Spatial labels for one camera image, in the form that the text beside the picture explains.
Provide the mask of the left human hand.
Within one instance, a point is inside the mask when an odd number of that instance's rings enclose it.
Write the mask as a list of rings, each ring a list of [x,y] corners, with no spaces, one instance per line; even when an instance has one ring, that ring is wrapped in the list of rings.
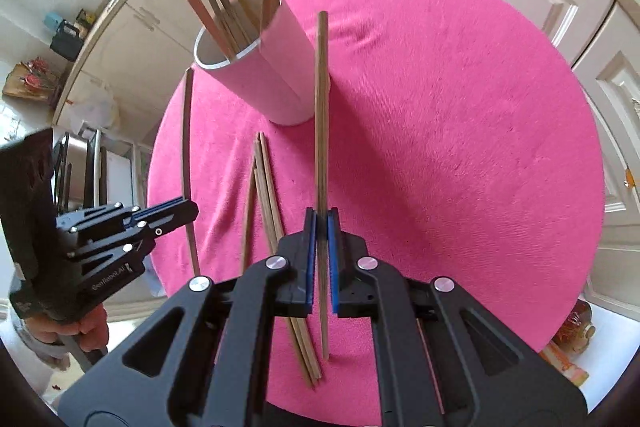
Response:
[[[35,315],[24,321],[26,329],[39,341],[53,345],[62,336],[78,336],[78,345],[82,351],[103,349],[107,346],[110,333],[107,326],[107,313],[99,305],[78,322],[60,324],[52,321],[46,314]]]

